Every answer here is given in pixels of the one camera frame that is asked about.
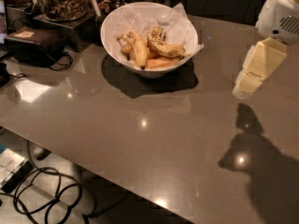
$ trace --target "white paper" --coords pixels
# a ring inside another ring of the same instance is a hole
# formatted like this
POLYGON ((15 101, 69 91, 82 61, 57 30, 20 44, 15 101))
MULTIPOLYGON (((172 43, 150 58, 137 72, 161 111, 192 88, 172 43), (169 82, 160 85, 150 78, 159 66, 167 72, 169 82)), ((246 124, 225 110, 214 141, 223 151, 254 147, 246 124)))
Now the white paper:
MULTIPOLYGON (((203 44, 197 44, 198 41, 196 37, 194 37, 194 31, 190 31, 190 29, 194 28, 193 26, 190 26, 190 21, 188 20, 182 4, 176 5, 170 9, 170 12, 166 12, 159 17, 154 16, 152 7, 149 7, 149 13, 153 13, 152 17, 155 18, 151 18, 149 15, 142 16, 142 14, 137 12, 135 7, 127 7, 124 9, 121 14, 118 14, 118 19, 116 20, 117 25, 113 31, 115 41, 112 41, 112 43, 115 43, 117 37, 129 29, 137 31, 145 39, 147 39, 147 33, 150 27, 160 25, 164 29, 166 43, 180 44, 186 49, 187 53, 191 54, 190 56, 180 60, 178 64, 186 63, 192 56, 204 47, 203 44)), ((124 63, 129 63, 120 53, 121 44, 115 43, 114 45, 113 56, 117 57, 124 63)))

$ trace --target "electrical cord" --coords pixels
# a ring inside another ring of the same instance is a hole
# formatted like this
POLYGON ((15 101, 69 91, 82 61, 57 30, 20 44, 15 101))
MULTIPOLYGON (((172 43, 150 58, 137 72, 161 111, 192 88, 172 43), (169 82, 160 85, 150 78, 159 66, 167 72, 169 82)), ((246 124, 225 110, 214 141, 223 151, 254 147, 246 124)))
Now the electrical cord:
POLYGON ((58 65, 61 66, 61 68, 58 68, 58 69, 55 69, 53 68, 52 66, 49 67, 50 70, 53 70, 53 71, 65 71, 67 70, 73 63, 73 58, 71 57, 70 54, 68 54, 67 52, 64 52, 64 55, 63 57, 65 57, 67 60, 68 60, 68 63, 58 63, 54 58, 52 58, 48 53, 47 53, 47 56, 53 60, 55 63, 57 63, 58 65))
MULTIPOLYGON (((28 159, 29 159, 29 162, 31 162, 31 164, 35 168, 34 171, 32 171, 28 176, 26 176, 23 179, 23 181, 18 185, 18 187, 16 187, 14 194, 0 192, 0 196, 2 195, 2 196, 11 197, 13 199, 13 206, 14 206, 15 210, 19 214, 27 216, 27 218, 34 224, 39 224, 39 223, 34 219, 33 214, 36 214, 36 213, 38 213, 38 212, 45 209, 46 213, 45 213, 45 216, 44 216, 44 222, 45 222, 45 224, 49 224, 50 211, 55 206, 55 204, 57 204, 61 201, 60 200, 61 196, 68 189, 71 189, 73 187, 78 188, 78 197, 76 198, 76 200, 74 200, 73 203, 67 205, 67 211, 66 211, 64 217, 58 223, 58 224, 64 224, 68 220, 72 210, 78 205, 79 201, 81 200, 84 186, 82 184, 80 184, 76 180, 75 177, 73 177, 71 175, 66 175, 66 174, 60 173, 57 169, 55 169, 53 167, 42 167, 42 168, 38 167, 32 159, 31 152, 30 152, 30 142, 29 142, 29 140, 27 140, 27 150, 28 150, 28 159), (56 187, 56 190, 55 190, 55 194, 54 194, 54 197, 51 201, 43 204, 42 206, 38 207, 35 210, 29 211, 27 206, 21 200, 21 195, 28 188, 30 188, 31 186, 34 185, 33 184, 34 181, 41 174, 54 175, 54 176, 58 177, 58 184, 57 184, 57 187, 56 187), (64 187, 62 189, 61 185, 62 185, 63 177, 72 180, 74 183, 72 183, 70 185, 67 185, 66 187, 64 187), (31 181, 29 182, 29 184, 25 185, 25 182, 28 181, 28 179, 30 179, 30 178, 31 178, 31 181)), ((96 198, 95 198, 94 194, 89 189, 86 189, 86 190, 91 193, 91 196, 93 198, 93 210, 89 214, 82 214, 84 224, 89 224, 90 223, 89 219, 95 218, 95 217, 100 217, 101 215, 103 215, 107 211, 111 210, 112 208, 114 208, 117 205, 119 205, 120 203, 122 203, 127 198, 127 196, 124 196, 123 198, 119 199, 117 202, 113 203, 111 206, 108 206, 107 208, 104 208, 100 211, 96 211, 96 209, 97 209, 96 198)))
POLYGON ((250 7, 250 2, 248 2, 248 5, 247 5, 247 7, 246 7, 246 11, 245 11, 245 13, 244 13, 244 17, 243 17, 243 19, 242 19, 242 23, 245 22, 245 18, 246 18, 246 16, 248 15, 248 12, 249 12, 249 7, 250 7))

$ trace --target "tile floor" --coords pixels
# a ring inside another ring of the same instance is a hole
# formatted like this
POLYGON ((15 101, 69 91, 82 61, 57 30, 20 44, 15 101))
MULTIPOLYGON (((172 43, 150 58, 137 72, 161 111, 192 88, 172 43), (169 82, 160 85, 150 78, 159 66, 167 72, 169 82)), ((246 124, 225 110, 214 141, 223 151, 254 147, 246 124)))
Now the tile floor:
MULTIPOLYGON (((28 159, 27 141, 15 133, 0 129, 0 143, 12 149, 18 154, 28 159)), ((35 144, 29 143, 29 150, 32 152, 35 144)), ((121 187, 108 182, 104 178, 83 171, 74 163, 67 161, 55 154, 42 160, 34 160, 36 166, 53 167, 62 174, 76 178, 82 185, 82 196, 78 204, 72 208, 68 219, 62 223, 101 223, 101 224, 185 224, 190 223, 186 220, 171 214, 160 208, 154 203, 144 200, 121 187), (89 214, 93 210, 95 200, 97 202, 97 217, 88 218, 84 222, 82 214, 89 214)), ((33 185, 20 195, 20 200, 25 204, 29 211, 36 210, 43 204, 52 201, 58 184, 57 175, 46 175, 41 173, 31 182, 28 178, 20 186, 19 190, 25 188, 30 183, 33 185)), ((74 184, 72 179, 62 177, 61 188, 74 184)), ((33 219, 36 223, 45 223, 44 218, 48 217, 48 223, 60 223, 64 218, 67 204, 73 203, 78 197, 78 187, 74 186, 62 191, 60 202, 56 203, 48 212, 44 208, 34 214, 33 219)), ((0 196, 0 218, 1 223, 6 224, 27 224, 33 223, 26 215, 17 212, 13 205, 13 199, 7 196, 0 196)))

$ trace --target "power adapter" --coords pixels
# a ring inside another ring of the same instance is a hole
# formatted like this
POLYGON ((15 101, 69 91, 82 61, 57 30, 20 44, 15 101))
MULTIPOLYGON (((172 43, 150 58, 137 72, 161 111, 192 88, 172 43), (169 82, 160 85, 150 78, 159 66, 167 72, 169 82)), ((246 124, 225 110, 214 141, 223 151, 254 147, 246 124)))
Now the power adapter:
POLYGON ((0 144, 0 189, 10 193, 33 170, 23 156, 0 144))

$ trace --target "glossy surface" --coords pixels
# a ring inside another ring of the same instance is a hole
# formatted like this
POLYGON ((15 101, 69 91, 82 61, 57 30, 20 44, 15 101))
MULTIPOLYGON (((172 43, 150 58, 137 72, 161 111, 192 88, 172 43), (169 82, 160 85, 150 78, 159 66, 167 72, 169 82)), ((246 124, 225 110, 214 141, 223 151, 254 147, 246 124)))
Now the glossy surface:
POLYGON ((205 48, 173 73, 139 77, 91 45, 57 73, 0 90, 0 125, 193 223, 295 223, 298 47, 247 101, 232 89, 253 27, 190 17, 205 48))

